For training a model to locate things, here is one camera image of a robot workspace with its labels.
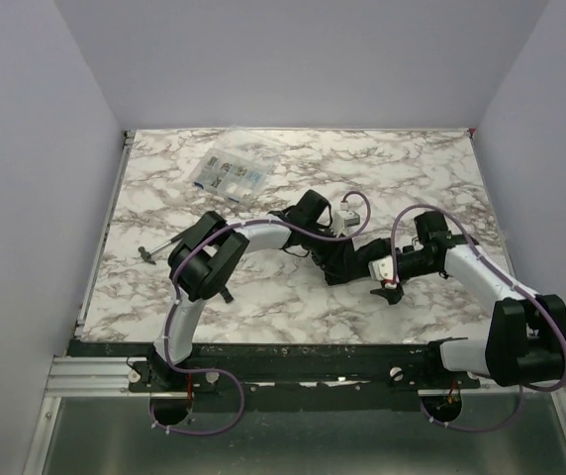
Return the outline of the dark green folding umbrella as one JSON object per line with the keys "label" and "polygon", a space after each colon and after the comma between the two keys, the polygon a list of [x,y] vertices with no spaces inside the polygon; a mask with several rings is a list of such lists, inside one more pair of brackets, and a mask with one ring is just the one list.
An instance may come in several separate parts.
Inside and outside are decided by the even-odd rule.
{"label": "dark green folding umbrella", "polygon": [[324,273],[329,286],[368,278],[369,263],[391,253],[389,238],[376,238],[364,246],[355,248],[351,240],[342,242],[317,241],[310,247],[310,256]]}

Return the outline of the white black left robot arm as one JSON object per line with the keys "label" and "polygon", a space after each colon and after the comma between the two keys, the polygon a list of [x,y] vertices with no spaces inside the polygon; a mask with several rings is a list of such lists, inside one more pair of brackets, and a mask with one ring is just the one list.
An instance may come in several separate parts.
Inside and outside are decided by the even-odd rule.
{"label": "white black left robot arm", "polygon": [[245,254],[331,242],[336,236],[319,223],[329,209],[329,201],[310,190],[297,204],[262,218],[229,223],[218,213],[207,212],[187,229],[168,257],[173,301],[147,357],[154,379],[167,385],[190,373],[178,364],[192,353],[193,336],[208,301],[226,290]]}

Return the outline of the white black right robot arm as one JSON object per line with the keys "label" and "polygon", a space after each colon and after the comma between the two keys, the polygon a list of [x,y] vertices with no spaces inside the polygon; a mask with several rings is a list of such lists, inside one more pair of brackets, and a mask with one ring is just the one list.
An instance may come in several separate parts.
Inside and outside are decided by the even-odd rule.
{"label": "white black right robot arm", "polygon": [[376,295],[400,302],[404,285],[431,274],[453,278],[490,316],[486,338],[430,343],[432,364],[448,372],[469,372],[502,387],[552,392],[566,384],[566,305],[540,294],[496,264],[451,214],[422,205],[415,218],[418,247],[389,250],[369,262]]}

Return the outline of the black rubber mallet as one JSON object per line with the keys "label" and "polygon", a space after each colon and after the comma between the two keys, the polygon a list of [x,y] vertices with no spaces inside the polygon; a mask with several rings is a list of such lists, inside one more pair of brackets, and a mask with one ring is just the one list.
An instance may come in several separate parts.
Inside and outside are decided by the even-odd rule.
{"label": "black rubber mallet", "polygon": [[234,300],[233,295],[231,294],[231,292],[230,292],[226,287],[224,287],[224,288],[221,290],[220,294],[222,295],[224,301],[225,301],[227,304],[231,303],[231,302]]}

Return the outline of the clear plastic screw organizer box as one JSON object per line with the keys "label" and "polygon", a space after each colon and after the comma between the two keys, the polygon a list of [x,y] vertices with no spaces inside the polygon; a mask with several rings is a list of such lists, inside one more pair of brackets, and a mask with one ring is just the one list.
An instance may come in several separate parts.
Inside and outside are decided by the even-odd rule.
{"label": "clear plastic screw organizer box", "polygon": [[197,163],[189,177],[196,187],[239,204],[256,199],[271,167],[237,153],[212,147]]}

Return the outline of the small steel claw hammer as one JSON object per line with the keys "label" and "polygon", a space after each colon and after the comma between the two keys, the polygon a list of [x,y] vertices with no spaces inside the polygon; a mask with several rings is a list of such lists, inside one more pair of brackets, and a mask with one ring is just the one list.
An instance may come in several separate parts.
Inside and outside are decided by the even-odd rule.
{"label": "small steel claw hammer", "polygon": [[174,237],[172,237],[171,239],[169,239],[168,241],[152,248],[152,249],[147,249],[144,246],[139,246],[138,247],[138,253],[142,259],[143,262],[151,264],[151,265],[155,265],[155,256],[157,254],[159,254],[160,252],[168,249],[169,247],[177,244],[180,241],[180,235],[176,235]]}

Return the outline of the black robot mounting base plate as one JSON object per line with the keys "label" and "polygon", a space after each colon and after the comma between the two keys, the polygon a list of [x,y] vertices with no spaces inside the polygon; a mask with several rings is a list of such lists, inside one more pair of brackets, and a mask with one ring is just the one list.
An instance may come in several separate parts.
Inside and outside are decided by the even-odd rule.
{"label": "black robot mounting base plate", "polygon": [[415,412],[420,395],[479,388],[463,372],[434,368],[424,344],[196,343],[179,363],[189,374],[167,385],[149,373],[149,343],[74,340],[71,357],[124,359],[129,391],[162,409],[201,413]]}

